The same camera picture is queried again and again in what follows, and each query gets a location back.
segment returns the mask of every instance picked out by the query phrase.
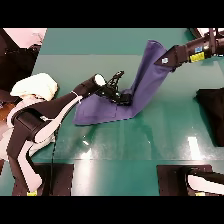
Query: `teal tabletop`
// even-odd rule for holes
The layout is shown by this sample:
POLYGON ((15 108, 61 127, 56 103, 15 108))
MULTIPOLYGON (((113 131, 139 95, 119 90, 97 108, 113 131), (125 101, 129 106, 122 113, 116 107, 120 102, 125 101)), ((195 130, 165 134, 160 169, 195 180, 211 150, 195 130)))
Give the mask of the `teal tabletop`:
MULTIPOLYGON (((125 89, 147 40, 169 49, 192 39, 186 28, 49 28, 33 74, 48 73, 60 86, 56 97, 95 73, 110 79, 120 70, 125 75, 119 88, 125 89)), ((223 87, 223 74, 220 58, 184 64, 168 75, 142 112, 125 121, 75 126, 73 108, 60 128, 54 157, 74 164, 72 195, 158 195, 158 164, 211 164, 224 173, 224 149, 213 145, 207 118, 194 99, 200 88, 223 87)), ((52 149, 50 144, 39 150, 33 161, 50 162, 52 149)), ((0 195, 11 195, 7 186, 13 183, 6 162, 0 195)))

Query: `robotic hand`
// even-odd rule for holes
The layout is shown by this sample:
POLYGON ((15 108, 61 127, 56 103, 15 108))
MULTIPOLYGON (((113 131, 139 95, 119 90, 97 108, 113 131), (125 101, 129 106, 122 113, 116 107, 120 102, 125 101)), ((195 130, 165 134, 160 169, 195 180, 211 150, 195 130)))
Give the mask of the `robotic hand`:
POLYGON ((14 178, 28 192, 37 190, 45 179, 45 173, 38 170, 29 157, 31 146, 43 142, 54 133, 74 105, 94 93, 118 105, 129 104, 129 94, 120 93, 117 87, 123 74, 123 71, 116 73, 109 82, 102 75, 96 74, 65 96, 33 104, 14 114, 14 131, 7 147, 7 155, 14 178))
POLYGON ((223 56, 224 54, 224 36, 223 32, 215 28, 209 28, 209 32, 201 38, 188 42, 186 45, 175 45, 160 57, 155 64, 161 66, 173 67, 173 71, 183 63, 196 62, 211 58, 212 56, 223 56))

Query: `white cloth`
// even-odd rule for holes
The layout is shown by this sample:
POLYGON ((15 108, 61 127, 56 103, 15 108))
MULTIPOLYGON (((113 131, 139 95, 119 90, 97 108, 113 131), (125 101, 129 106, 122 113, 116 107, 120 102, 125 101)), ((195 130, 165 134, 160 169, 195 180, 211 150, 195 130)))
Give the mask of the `white cloth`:
POLYGON ((46 73, 39 73, 18 81, 10 93, 22 99, 26 95, 34 94, 37 98, 50 101, 58 89, 57 83, 46 73))
MULTIPOLYGON (((36 99, 33 95, 27 95, 25 96, 24 100, 19 102, 16 107, 14 107, 7 117, 7 125, 9 129, 2 134, 2 140, 0 141, 0 159, 4 159, 8 161, 7 156, 7 147, 9 144, 9 140, 11 138, 12 132, 13 132, 13 124, 11 123, 12 116, 18 111, 21 110, 24 107, 30 106, 35 103, 43 102, 43 99, 36 99)), ((29 156, 32 156, 35 152, 37 152, 39 149, 43 148, 44 146, 48 145, 50 142, 55 142, 55 136, 54 133, 48 137, 46 140, 44 140, 41 143, 35 143, 29 150, 29 156)))

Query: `folded cloth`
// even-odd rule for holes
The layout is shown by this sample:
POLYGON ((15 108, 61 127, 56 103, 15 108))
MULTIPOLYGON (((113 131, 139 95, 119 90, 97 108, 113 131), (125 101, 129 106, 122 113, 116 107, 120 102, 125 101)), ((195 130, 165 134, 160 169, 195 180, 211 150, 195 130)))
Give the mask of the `folded cloth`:
POLYGON ((73 124, 90 125, 133 118, 150 102, 172 67, 155 65, 166 49, 157 41, 148 41, 134 83, 124 93, 133 95, 131 106, 117 106, 92 95, 76 107, 73 124))
POLYGON ((18 81, 10 95, 24 98, 26 95, 35 94, 38 98, 50 101, 57 89, 57 83, 48 74, 39 73, 18 81))
MULTIPOLYGON (((43 102, 45 100, 43 99, 37 99, 34 95, 26 95, 24 97, 24 99, 19 102, 15 108, 13 108, 10 113, 8 114, 7 117, 7 125, 8 125, 8 129, 7 131, 5 131, 2 134, 2 140, 0 141, 0 159, 4 159, 6 161, 8 161, 8 156, 7 156, 7 146, 9 144, 11 135, 13 133, 14 130, 14 126, 11 122, 12 116, 19 110, 30 106, 32 104, 35 103, 39 103, 39 102, 43 102)), ((29 155, 32 156, 35 152, 37 152, 39 149, 43 148, 44 146, 48 145, 50 142, 54 142, 55 141, 55 136, 54 133, 48 137, 45 141, 41 142, 41 143, 34 143, 33 146, 30 148, 29 150, 29 155)))
POLYGON ((204 109, 217 146, 224 146, 224 88, 199 89, 198 103, 204 109))

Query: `green table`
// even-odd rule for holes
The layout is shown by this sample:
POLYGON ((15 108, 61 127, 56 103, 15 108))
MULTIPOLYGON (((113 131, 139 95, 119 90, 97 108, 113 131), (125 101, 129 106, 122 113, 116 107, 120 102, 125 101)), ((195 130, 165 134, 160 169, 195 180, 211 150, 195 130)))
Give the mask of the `green table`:
MULTIPOLYGON (((48 73, 60 85, 57 97, 95 73, 109 79, 124 70, 120 88, 128 88, 149 39, 169 49, 192 36, 185 28, 48 29, 33 74, 48 73)), ((55 152, 55 162, 75 165, 72 195, 158 195, 158 164, 211 164, 224 173, 224 149, 213 146, 207 118, 193 99, 199 88, 223 87, 223 61, 185 64, 170 73, 134 119, 77 127, 73 109, 62 124, 55 152)), ((52 148, 37 152, 33 161, 50 162, 52 148)), ((3 174, 0 195, 10 195, 8 163, 3 174)))

